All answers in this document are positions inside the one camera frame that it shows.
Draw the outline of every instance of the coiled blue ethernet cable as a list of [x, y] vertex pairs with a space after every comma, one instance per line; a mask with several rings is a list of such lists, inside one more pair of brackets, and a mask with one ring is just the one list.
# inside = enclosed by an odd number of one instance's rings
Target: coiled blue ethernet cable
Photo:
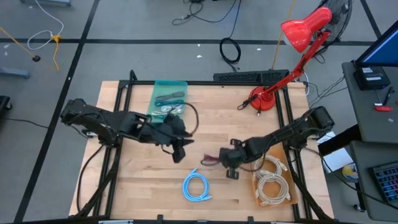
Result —
[[[211, 196], [208, 195], [208, 193], [209, 193], [209, 181], [206, 179], [206, 177], [204, 177], [201, 174], [198, 174], [196, 171], [197, 171], [197, 168], [194, 168], [191, 171], [191, 173], [189, 173], [187, 175], [187, 177], [185, 178], [185, 180], [184, 180], [184, 182], [182, 184], [182, 192], [183, 192], [185, 198], [187, 200], [191, 201], [191, 202], [202, 202], [202, 201], [205, 201], [205, 200], [209, 200], [209, 199], [211, 199]], [[199, 177], [201, 179], [201, 181], [203, 181], [203, 185], [205, 186], [205, 189], [204, 189], [203, 193], [201, 195], [199, 195], [199, 196], [192, 196], [189, 193], [189, 190], [188, 190], [189, 181], [192, 178], [195, 178], [195, 177]]]

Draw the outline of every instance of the wooden tabletop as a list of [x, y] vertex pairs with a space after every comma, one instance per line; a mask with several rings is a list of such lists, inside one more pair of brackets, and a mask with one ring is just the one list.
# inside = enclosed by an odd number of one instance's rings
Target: wooden tabletop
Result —
[[[96, 106], [112, 111], [117, 87], [118, 82], [103, 82]], [[256, 116], [256, 111], [250, 106], [241, 111], [236, 109], [243, 100], [247, 99], [252, 89], [253, 86], [188, 86], [186, 101], [197, 108], [200, 125], [193, 137], [195, 142], [185, 147], [187, 155], [179, 164], [174, 164], [171, 155], [162, 152], [160, 147], [125, 139], [111, 218], [153, 220], [158, 214], [163, 214], [165, 220], [245, 221], [248, 216], [252, 216], [255, 221], [293, 221], [290, 205], [276, 208], [260, 208], [256, 205], [250, 185], [250, 173], [239, 170], [239, 180], [231, 180], [226, 178], [226, 169], [222, 165], [214, 167], [200, 165], [204, 154], [218, 156], [221, 147], [231, 147], [229, 145], [231, 138], [245, 140], [253, 136], [264, 136], [279, 129], [276, 107], [263, 112], [260, 117]], [[152, 85], [134, 85], [130, 111], [146, 113], [152, 90]], [[289, 96], [294, 118], [298, 118], [308, 110], [304, 85], [289, 83]], [[287, 123], [282, 92], [280, 97], [284, 120]], [[188, 108], [183, 118], [189, 132], [195, 126], [195, 114]], [[88, 141], [82, 165], [99, 146], [97, 139]], [[308, 141], [308, 147], [318, 150], [315, 141]], [[82, 178], [81, 206], [87, 202], [98, 186], [103, 155], [104, 150], [87, 166]], [[301, 155], [308, 191], [325, 213], [333, 217], [320, 158], [304, 150]], [[189, 202], [182, 194], [184, 178], [196, 167], [198, 172], [209, 180], [209, 194], [213, 196], [209, 201]], [[200, 180], [193, 180], [190, 183], [191, 193], [200, 194], [202, 189], [203, 184]], [[300, 195], [298, 200], [300, 215], [305, 217], [301, 194], [297, 188], [296, 191]], [[103, 199], [106, 200], [107, 196], [108, 191], [105, 190]], [[76, 194], [70, 214], [77, 212], [75, 200]], [[101, 213], [105, 208], [104, 200]]]

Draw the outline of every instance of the black fan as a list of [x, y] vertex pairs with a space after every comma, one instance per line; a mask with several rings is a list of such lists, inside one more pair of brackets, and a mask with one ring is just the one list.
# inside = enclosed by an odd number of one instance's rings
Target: black fan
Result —
[[326, 40], [325, 46], [320, 49], [317, 54], [324, 52], [331, 44], [340, 41], [340, 37], [348, 25], [348, 21], [353, 11], [352, 0], [322, 0], [318, 7], [325, 6], [331, 10], [331, 21], [323, 27], [330, 30], [331, 35]]

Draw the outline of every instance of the black keyboard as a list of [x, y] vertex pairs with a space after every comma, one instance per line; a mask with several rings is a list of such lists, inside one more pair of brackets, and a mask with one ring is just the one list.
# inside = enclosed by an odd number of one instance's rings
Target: black keyboard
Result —
[[369, 168], [386, 202], [398, 202], [398, 161]]
[[215, 73], [213, 81], [216, 82], [262, 82], [277, 83], [289, 74], [287, 69], [268, 70], [268, 71], [250, 71], [250, 72], [229, 72]]

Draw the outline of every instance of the yellow cable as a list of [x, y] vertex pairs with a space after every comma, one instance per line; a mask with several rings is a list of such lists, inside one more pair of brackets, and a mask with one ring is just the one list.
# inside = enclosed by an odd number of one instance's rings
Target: yellow cable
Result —
[[[0, 27], [0, 30], [4, 33], [4, 34], [6, 34], [12, 41], [14, 41], [14, 43], [16, 43], [18, 46], [20, 46], [22, 49], [24, 49], [32, 58], [35, 58], [36, 57], [36, 55], [34, 55], [32, 52], [30, 52], [28, 49], [26, 49], [22, 44], [20, 44], [19, 42], [18, 42], [18, 40], [16, 40], [15, 38], [13, 38], [6, 30], [4, 30], [2, 27]], [[40, 63], [42, 64], [42, 65], [44, 65], [46, 68], [48, 68], [49, 70], [53, 70], [54, 68], [53, 67], [51, 67], [51, 66], [49, 66], [49, 65], [47, 65], [46, 63], [44, 63], [43, 61], [41, 61], [40, 60]]]
[[[289, 13], [287, 14], [286, 21], [288, 21], [288, 20], [290, 19], [290, 15], [292, 15], [292, 11], [293, 11], [293, 8], [294, 8], [294, 5], [295, 5], [295, 4], [296, 4], [296, 0], [293, 0], [293, 1], [292, 1], [292, 4], [290, 5]], [[277, 44], [277, 46], [276, 46], [276, 52], [275, 52], [274, 62], [272, 63], [271, 69], [274, 69], [274, 67], [275, 67], [276, 58], [278, 57], [278, 53], [279, 53], [280, 40], [282, 39], [283, 34], [284, 34], [283, 31], [281, 31], [280, 34], [279, 34], [279, 39], [278, 39], [278, 44]]]
[[61, 35], [53, 35], [53, 36], [51, 36], [51, 39], [54, 40], [56, 45], [57, 45], [55, 47], [54, 56], [52, 57], [52, 60], [54, 61], [55, 66], [57, 67], [57, 72], [60, 71], [60, 68], [58, 67], [58, 63], [57, 63], [57, 60], [55, 59], [55, 57], [57, 56], [57, 53], [58, 53], [58, 47], [59, 47], [60, 38], [61, 38]]

